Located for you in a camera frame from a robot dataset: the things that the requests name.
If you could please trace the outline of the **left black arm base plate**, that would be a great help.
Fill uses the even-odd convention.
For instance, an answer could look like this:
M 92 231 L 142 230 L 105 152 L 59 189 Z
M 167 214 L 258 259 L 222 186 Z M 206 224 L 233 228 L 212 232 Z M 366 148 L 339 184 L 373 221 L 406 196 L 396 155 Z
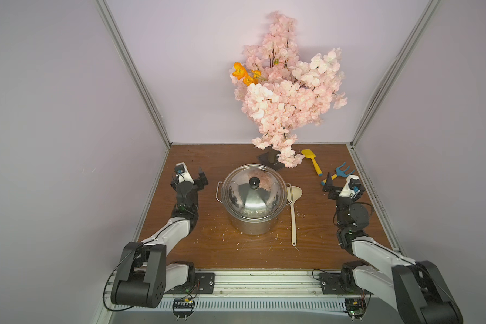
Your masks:
M 212 272 L 196 272 L 194 282 L 185 283 L 168 290 L 167 294 L 190 294 L 196 295 L 212 295 L 214 294 L 215 274 Z

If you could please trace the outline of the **pink cherry blossom branch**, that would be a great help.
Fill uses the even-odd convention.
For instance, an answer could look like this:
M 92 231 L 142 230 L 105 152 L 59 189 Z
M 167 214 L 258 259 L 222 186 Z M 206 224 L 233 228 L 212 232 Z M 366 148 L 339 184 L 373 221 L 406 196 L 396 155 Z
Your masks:
M 242 112 L 258 127 L 260 135 L 252 139 L 252 145 L 279 151 L 278 161 L 293 168 L 305 157 L 293 148 L 298 140 L 294 130 L 321 124 L 323 114 L 348 102 L 340 90 L 345 77 L 342 49 L 318 53 L 304 62 L 296 41 L 296 19 L 280 12 L 271 13 L 269 18 L 268 33 L 260 45 L 244 48 L 245 60 L 241 63 L 248 71 L 259 70 L 263 80 L 246 86 L 230 78 L 235 98 L 242 102 Z

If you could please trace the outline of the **small circuit board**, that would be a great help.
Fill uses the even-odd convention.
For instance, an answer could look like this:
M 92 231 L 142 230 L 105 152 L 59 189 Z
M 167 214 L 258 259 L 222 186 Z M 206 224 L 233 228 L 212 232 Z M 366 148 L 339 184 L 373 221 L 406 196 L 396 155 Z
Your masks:
M 344 312 L 351 318 L 351 320 L 363 320 L 367 310 L 367 304 L 364 298 L 345 298 L 344 306 Z
M 176 320 L 187 320 L 196 308 L 196 301 L 191 298 L 175 298 L 172 302 L 172 313 L 176 317 Z

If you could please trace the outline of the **stainless steel pot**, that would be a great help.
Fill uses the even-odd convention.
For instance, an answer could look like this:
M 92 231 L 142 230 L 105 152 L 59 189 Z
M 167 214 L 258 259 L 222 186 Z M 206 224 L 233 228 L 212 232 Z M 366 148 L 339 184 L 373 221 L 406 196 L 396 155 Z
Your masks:
M 217 183 L 216 200 L 229 213 L 232 225 L 243 234 L 258 236 L 270 232 L 280 213 L 288 206 L 290 183 L 273 183 L 271 190 L 259 186 L 257 178 L 245 184 Z

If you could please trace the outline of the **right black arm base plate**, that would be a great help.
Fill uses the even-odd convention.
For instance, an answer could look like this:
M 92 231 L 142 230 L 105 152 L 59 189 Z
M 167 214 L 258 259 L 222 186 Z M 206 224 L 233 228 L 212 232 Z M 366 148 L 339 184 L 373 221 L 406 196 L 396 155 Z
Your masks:
M 321 272 L 315 278 L 319 280 L 323 294 L 358 295 L 363 291 L 348 273 Z

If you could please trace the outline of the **yellow toy shovel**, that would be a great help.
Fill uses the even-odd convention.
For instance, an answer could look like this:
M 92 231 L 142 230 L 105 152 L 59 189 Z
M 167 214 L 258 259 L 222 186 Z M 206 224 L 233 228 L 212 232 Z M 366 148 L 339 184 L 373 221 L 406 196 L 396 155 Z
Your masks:
M 314 154 L 313 151 L 311 151 L 309 148 L 307 149 L 303 149 L 301 151 L 301 153 L 305 156 L 305 158 L 307 159 L 310 159 L 312 164 L 313 164 L 313 167 L 317 173 L 318 176 L 322 176 L 323 175 L 323 172 L 321 170 L 321 168 L 319 167 L 319 164 L 317 163 L 316 161 L 316 154 Z

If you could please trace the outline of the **left small circuit board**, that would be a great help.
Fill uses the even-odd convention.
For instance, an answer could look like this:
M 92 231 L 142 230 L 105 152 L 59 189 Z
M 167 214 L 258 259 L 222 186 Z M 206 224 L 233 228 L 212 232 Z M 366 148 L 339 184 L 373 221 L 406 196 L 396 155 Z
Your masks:
M 172 313 L 176 317 L 176 320 L 187 320 L 196 308 L 196 301 L 191 298 L 175 298 L 172 302 Z

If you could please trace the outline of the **right corner metal frame strip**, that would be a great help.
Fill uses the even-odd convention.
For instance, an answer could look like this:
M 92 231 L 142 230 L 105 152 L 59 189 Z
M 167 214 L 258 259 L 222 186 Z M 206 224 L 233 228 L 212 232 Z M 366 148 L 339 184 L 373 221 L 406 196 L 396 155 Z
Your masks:
M 394 83 L 397 81 L 399 75 L 401 74 L 414 49 L 416 48 L 420 38 L 423 36 L 428 24 L 430 23 L 440 4 L 440 0 L 428 1 L 423 13 L 417 20 L 417 23 L 411 30 L 400 51 L 395 56 L 392 63 L 389 65 L 388 69 L 382 76 L 373 94 L 371 95 L 371 98 L 367 103 L 362 118 L 360 119 L 355 135 L 350 142 L 351 147 L 356 147 L 360 139 L 362 139 L 362 137 L 364 136 L 367 127 L 372 122 L 375 114 L 381 107 L 382 103 L 385 101 L 391 88 L 394 86 Z

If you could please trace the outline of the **left corner metal frame strip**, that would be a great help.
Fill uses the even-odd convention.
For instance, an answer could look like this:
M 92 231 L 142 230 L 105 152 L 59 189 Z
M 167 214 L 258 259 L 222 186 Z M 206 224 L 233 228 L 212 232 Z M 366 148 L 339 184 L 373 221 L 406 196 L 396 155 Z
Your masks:
M 158 106 L 149 90 L 147 85 L 145 84 L 143 77 L 141 76 L 139 69 L 136 67 L 135 61 L 128 49 L 128 46 L 122 36 L 122 33 L 115 21 L 115 18 L 112 14 L 112 11 L 105 0 L 96 0 L 94 1 L 99 15 L 105 27 L 113 41 L 113 44 L 120 55 L 121 60 L 123 61 L 125 67 L 128 70 L 128 74 L 130 75 L 132 82 L 134 83 L 136 90 L 138 91 L 141 99 L 143 100 L 144 106 L 147 108 L 151 119 L 159 132 L 159 135 L 166 147 L 167 150 L 170 150 L 172 142 L 169 138 L 167 133 L 166 127 L 163 123 L 163 118 L 160 114 Z

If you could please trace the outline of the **dark flower stand base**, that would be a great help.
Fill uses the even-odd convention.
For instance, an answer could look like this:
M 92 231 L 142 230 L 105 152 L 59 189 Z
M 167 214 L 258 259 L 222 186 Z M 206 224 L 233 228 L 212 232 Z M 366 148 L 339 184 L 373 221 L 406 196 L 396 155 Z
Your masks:
M 285 167 L 282 162 L 278 161 L 280 152 L 269 147 L 266 153 L 257 157 L 260 164 L 270 167 L 273 170 L 280 170 Z

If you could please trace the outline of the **right small circuit board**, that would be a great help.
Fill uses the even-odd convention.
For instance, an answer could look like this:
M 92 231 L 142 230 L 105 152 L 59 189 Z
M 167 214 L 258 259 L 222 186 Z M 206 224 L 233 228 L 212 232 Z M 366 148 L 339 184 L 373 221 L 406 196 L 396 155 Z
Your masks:
M 351 318 L 351 320 L 363 320 L 367 310 L 367 304 L 364 298 L 345 298 L 344 306 L 344 312 Z

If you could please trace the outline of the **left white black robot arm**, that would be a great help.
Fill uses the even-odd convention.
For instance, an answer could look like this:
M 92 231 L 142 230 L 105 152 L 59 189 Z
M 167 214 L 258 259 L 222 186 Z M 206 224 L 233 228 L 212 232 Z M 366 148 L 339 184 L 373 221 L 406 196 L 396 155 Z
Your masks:
M 156 308 L 163 295 L 175 288 L 186 294 L 184 302 L 194 302 L 197 287 L 193 263 L 167 263 L 167 255 L 195 228 L 198 221 L 198 191 L 208 185 L 202 170 L 194 179 L 184 162 L 174 167 L 171 187 L 176 203 L 169 221 L 152 236 L 141 242 L 129 242 L 123 248 L 120 262 L 107 279 L 110 303 L 122 305 L 124 310 L 134 307 Z

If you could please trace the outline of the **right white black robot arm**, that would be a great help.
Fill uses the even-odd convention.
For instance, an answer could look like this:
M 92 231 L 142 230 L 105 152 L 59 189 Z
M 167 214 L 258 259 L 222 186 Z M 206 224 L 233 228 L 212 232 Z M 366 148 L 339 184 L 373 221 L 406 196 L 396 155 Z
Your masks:
M 403 256 L 366 234 L 374 208 L 359 200 L 365 193 L 359 177 L 347 175 L 343 187 L 334 186 L 334 178 L 327 176 L 323 191 L 336 203 L 340 247 L 357 257 L 343 265 L 341 287 L 380 298 L 404 323 L 463 323 L 459 306 L 434 263 Z

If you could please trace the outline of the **blue yellow toy rake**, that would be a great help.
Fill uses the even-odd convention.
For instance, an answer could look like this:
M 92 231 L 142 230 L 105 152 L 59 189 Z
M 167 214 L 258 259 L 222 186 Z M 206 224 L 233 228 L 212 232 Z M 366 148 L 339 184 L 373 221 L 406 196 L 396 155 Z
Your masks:
M 326 185 L 326 182 L 328 179 L 335 180 L 336 178 L 347 178 L 350 175 L 353 175 L 356 170 L 348 171 L 350 169 L 350 166 L 346 165 L 346 162 L 341 164 L 341 166 L 336 167 L 335 173 L 332 174 L 331 172 L 327 173 L 327 177 L 321 182 L 321 185 L 324 186 Z

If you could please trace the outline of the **orange artificial flower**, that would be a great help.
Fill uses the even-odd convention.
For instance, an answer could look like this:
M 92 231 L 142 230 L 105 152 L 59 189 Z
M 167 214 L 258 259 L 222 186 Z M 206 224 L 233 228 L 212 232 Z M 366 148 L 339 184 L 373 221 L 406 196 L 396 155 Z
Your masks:
M 263 80 L 263 76 L 259 70 L 248 71 L 240 62 L 236 62 L 234 65 L 234 71 L 231 76 L 235 81 L 241 81 L 244 85 L 250 86 L 251 84 L 258 84 Z

